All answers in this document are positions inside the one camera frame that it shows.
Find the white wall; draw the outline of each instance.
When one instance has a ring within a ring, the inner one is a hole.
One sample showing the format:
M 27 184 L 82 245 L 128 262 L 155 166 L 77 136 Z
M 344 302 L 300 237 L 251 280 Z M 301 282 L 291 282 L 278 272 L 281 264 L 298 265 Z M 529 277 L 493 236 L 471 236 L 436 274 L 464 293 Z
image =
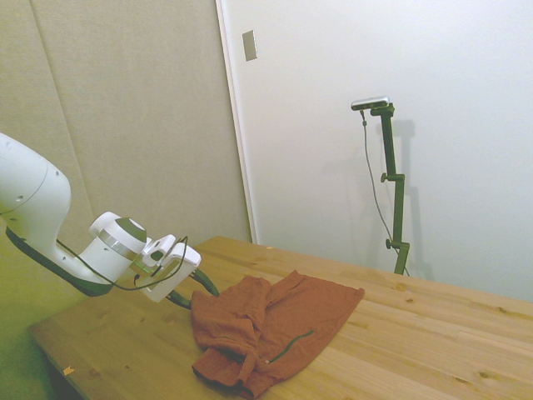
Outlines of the white wall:
M 533 300 L 532 2 L 221 4 L 259 243 L 394 269 L 349 107 L 385 94 L 411 275 Z M 376 117 L 369 146 L 379 179 Z

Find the wood grain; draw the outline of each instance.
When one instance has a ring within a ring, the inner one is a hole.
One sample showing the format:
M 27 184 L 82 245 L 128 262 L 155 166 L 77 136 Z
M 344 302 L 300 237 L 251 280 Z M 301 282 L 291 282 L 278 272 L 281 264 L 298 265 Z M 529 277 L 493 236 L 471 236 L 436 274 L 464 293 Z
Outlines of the wood grain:
M 533 399 L 533 303 L 215 237 L 196 250 L 219 290 L 293 270 L 366 294 L 311 365 L 265 400 Z M 178 291 L 203 288 L 192 279 Z M 30 331 L 90 399 L 237 398 L 197 378 L 190 313 L 113 289 Z

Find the wire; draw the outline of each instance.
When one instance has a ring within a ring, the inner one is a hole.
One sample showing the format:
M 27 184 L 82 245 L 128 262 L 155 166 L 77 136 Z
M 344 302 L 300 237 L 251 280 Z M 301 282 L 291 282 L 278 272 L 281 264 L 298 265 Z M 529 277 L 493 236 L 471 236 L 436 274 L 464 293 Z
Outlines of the wire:
M 102 278 L 104 281 L 110 283 L 115 288 L 119 288 L 121 290 L 127 290 L 127 291 L 130 291 L 130 292 L 134 291 L 134 290 L 141 290 L 141 289 L 144 289 L 144 288 L 149 288 L 150 286 L 153 286 L 153 285 L 156 285 L 156 284 L 161 283 L 163 281 L 166 281 L 167 279 L 170 279 L 174 275 L 176 275 L 179 272 L 180 268 L 182 267 L 183 260 L 185 260 L 185 253 L 187 252 L 187 241 L 188 241 L 188 237 L 187 236 L 185 236 L 183 239 L 180 239 L 180 240 L 177 241 L 178 243 L 184 243 L 185 246 L 183 247 L 182 260 L 180 261 L 179 265 L 177 266 L 177 270 L 176 271 L 174 271 L 173 273 L 171 273 L 167 277 L 164 277 L 163 279 L 159 279 L 158 281 L 154 281 L 152 283 L 148 283 L 148 285 L 143 285 L 143 286 L 138 286 L 138 287 L 123 287 L 123 286 L 120 286 L 119 284 L 115 283 L 114 281 L 108 279 L 107 277 L 104 277 L 101 273 L 99 273 L 97 270 L 95 270 L 93 267 L 91 267 L 88 263 L 86 263 L 85 260 L 83 260 L 83 258 L 81 258 L 73 250 L 71 250 L 66 244 L 63 244 L 59 239 L 57 239 L 57 243 L 62 248 L 64 248 L 69 253 L 71 253 L 75 258 L 80 260 L 83 263 L 83 265 L 85 265 L 87 268 L 89 268 L 89 270 L 91 270 L 91 272 L 93 272 L 95 275 L 98 275 L 100 278 Z
M 387 235 L 389 235 L 389 240 L 392 242 L 392 235 L 391 235 L 391 231 L 389 230 L 389 227 L 387 226 L 386 222 L 385 222 L 385 218 L 383 217 L 383 214 L 381 213 L 381 208 L 380 208 L 380 204 L 379 202 L 377 201 L 377 195 L 376 195 L 376 185 L 374 183 L 374 174 L 372 173 L 372 168 L 370 166 L 370 158 L 368 157 L 368 135 L 366 133 L 366 125 L 367 125 L 367 122 L 366 122 L 366 119 L 365 119 L 365 111 L 364 110 L 359 110 L 359 112 L 361 113 L 361 116 L 363 118 L 363 129 L 365 131 L 365 156 L 366 156 L 366 165 L 368 166 L 368 172 L 370 173 L 370 182 L 372 183 L 372 194 L 374 195 L 374 203 L 376 204 L 376 207 L 377 207 L 377 212 L 380 214 L 380 219 L 381 221 L 383 222 L 383 226 L 385 227 L 386 229 L 386 233 Z M 398 249 L 397 248 L 393 248 L 394 251 L 396 252 L 396 255 L 399 254 L 398 252 Z M 406 270 L 406 273 L 407 273 L 407 276 L 410 277 L 411 275 L 409 274 L 409 271 L 407 271 L 407 267 L 404 267 L 404 269 Z

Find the wood knot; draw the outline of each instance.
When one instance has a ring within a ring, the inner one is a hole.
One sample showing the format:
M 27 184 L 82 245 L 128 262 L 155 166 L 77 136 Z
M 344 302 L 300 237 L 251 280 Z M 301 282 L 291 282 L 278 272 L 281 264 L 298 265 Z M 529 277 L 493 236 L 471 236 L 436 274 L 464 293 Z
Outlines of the wood knot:
M 459 383 L 468 383 L 465 379 L 461 379 L 460 377 L 453 377 L 457 382 Z
M 394 290 L 404 292 L 406 290 L 406 285 L 404 283 L 397 283 L 396 285 L 394 285 Z

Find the crumpled fabric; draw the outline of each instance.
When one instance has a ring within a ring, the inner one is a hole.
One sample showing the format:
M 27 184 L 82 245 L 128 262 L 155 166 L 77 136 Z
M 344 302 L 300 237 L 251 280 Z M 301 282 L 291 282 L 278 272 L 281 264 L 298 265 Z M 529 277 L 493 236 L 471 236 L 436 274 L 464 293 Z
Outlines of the crumpled fabric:
M 305 368 L 333 339 L 364 289 L 292 272 L 271 285 L 245 277 L 219 297 L 194 292 L 194 373 L 253 399 Z

